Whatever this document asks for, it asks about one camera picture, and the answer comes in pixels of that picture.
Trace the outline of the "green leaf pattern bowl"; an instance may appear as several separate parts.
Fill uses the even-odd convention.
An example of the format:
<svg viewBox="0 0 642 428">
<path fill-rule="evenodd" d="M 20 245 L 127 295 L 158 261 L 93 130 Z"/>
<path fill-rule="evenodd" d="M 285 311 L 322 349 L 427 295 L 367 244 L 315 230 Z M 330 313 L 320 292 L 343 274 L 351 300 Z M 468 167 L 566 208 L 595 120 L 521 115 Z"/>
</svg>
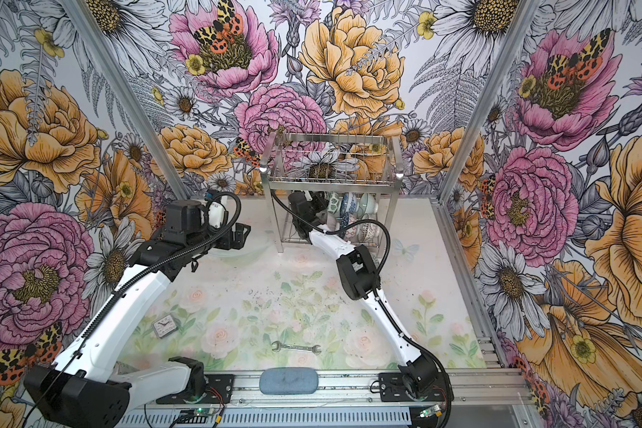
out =
<svg viewBox="0 0 642 428">
<path fill-rule="evenodd" d="M 342 208 L 342 196 L 337 192 L 330 192 L 327 195 L 327 211 L 333 215 L 337 214 Z"/>
</svg>

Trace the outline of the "blue floral porcelain bowl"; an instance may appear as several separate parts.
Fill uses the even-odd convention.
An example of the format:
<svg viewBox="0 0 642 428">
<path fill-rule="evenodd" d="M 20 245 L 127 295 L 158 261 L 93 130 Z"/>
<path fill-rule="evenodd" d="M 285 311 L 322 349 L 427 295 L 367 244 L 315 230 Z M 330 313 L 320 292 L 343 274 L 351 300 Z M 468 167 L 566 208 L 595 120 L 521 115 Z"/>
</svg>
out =
<svg viewBox="0 0 642 428">
<path fill-rule="evenodd" d="M 358 210 L 358 198 L 354 193 L 346 193 L 342 196 L 340 215 L 353 216 Z"/>
</svg>

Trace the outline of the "mint green glazed bowl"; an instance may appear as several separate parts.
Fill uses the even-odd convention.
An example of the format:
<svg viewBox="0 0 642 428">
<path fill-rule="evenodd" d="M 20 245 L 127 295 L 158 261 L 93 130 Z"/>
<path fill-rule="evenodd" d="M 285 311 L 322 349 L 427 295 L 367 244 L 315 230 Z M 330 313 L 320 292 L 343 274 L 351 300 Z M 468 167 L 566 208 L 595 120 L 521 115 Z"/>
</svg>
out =
<svg viewBox="0 0 642 428">
<path fill-rule="evenodd" d="M 369 193 L 362 194 L 360 204 L 358 205 L 358 215 L 362 218 L 365 215 L 376 215 L 378 212 L 378 201 Z"/>
</svg>

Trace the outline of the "dark grey petal bowl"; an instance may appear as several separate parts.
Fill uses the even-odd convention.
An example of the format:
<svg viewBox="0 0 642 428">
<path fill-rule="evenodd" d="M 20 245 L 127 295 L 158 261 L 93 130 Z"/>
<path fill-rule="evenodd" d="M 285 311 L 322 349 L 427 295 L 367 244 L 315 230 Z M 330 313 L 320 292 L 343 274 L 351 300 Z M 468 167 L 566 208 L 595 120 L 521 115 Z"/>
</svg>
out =
<svg viewBox="0 0 642 428">
<path fill-rule="evenodd" d="M 338 230 L 340 228 L 340 213 L 331 212 L 331 210 L 327 210 L 326 226 L 328 226 L 330 230 Z"/>
</svg>

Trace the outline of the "purple striped bowl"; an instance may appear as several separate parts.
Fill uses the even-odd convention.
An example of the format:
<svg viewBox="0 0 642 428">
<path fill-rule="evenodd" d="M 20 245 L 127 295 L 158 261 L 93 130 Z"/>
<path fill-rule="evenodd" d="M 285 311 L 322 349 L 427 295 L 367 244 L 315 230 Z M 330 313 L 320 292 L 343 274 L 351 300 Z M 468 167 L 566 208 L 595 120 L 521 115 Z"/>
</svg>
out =
<svg viewBox="0 0 642 428">
<path fill-rule="evenodd" d="M 355 225 L 356 219 L 350 218 L 350 222 L 347 226 L 342 228 L 342 239 L 346 241 L 352 241 L 356 238 L 358 233 L 358 226 Z"/>
</svg>

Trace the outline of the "blue triangle pattern bowl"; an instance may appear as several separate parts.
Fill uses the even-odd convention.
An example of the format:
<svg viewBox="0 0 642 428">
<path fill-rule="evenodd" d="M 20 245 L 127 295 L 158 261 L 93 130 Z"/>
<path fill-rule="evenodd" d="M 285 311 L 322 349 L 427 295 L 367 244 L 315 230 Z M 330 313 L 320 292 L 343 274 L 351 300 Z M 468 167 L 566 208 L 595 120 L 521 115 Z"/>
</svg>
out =
<svg viewBox="0 0 642 428">
<path fill-rule="evenodd" d="M 363 243 L 367 240 L 367 229 L 367 223 L 362 223 L 358 226 L 357 241 L 359 243 Z"/>
</svg>

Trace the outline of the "white maroon triangle bowl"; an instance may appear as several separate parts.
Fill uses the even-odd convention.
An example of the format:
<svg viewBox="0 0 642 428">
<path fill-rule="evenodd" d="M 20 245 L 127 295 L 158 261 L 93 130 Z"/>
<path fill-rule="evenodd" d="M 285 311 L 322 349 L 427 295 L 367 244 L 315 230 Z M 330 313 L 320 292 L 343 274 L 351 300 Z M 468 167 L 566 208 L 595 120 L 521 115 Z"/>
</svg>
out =
<svg viewBox="0 0 642 428">
<path fill-rule="evenodd" d="M 372 219 L 371 222 L 364 225 L 364 238 L 365 241 L 369 244 L 379 244 L 382 237 L 383 230 L 376 220 Z"/>
</svg>

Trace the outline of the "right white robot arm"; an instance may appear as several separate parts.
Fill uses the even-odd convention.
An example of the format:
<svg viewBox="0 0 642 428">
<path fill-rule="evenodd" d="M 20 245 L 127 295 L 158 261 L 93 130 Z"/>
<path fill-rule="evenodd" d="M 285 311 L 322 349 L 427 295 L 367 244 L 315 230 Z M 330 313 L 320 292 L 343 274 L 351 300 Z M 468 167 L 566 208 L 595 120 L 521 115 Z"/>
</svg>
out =
<svg viewBox="0 0 642 428">
<path fill-rule="evenodd" d="M 295 191 L 288 196 L 288 202 L 284 203 L 275 193 L 271 196 L 292 217 L 298 235 L 335 261 L 342 290 L 352 301 L 363 304 L 381 328 L 397 358 L 408 397 L 419 401 L 434 391 L 439 391 L 441 401 L 452 403 L 454 392 L 446 368 L 430 350 L 416 342 L 408 333 L 388 302 L 381 285 L 381 273 L 392 247 L 388 228 L 376 219 L 359 219 L 333 230 L 323 224 L 317 215 L 324 198 Z M 364 225 L 376 226 L 383 234 L 385 248 L 378 262 L 367 246 L 356 245 L 345 239 L 348 231 Z"/>
</svg>

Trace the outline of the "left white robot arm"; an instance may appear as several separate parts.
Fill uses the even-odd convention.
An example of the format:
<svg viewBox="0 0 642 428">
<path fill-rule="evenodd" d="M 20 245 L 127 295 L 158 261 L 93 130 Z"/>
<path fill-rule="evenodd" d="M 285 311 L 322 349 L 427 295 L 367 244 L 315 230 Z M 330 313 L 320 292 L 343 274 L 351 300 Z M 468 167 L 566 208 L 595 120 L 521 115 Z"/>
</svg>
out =
<svg viewBox="0 0 642 428">
<path fill-rule="evenodd" d="M 204 365 L 192 358 L 171 358 L 124 376 L 116 376 L 114 366 L 146 312 L 185 267 L 196 271 L 213 248 L 244 247 L 251 228 L 239 223 L 241 212 L 232 192 L 169 205 L 163 228 L 133 253 L 121 281 L 81 334 L 54 362 L 30 369 L 23 379 L 44 419 L 67 427 L 114 427 L 130 410 L 157 399 L 203 397 Z"/>
</svg>

